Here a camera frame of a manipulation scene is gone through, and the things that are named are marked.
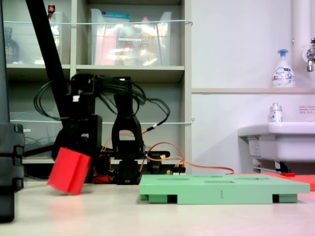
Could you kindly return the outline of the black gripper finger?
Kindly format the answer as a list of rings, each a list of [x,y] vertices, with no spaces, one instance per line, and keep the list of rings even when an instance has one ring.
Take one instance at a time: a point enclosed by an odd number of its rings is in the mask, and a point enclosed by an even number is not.
[[[57,155],[59,153],[60,148],[64,146],[64,138],[65,138],[64,130],[61,130],[58,133],[56,140],[55,140],[53,147],[52,147],[51,156],[52,156],[53,160],[57,159]]]

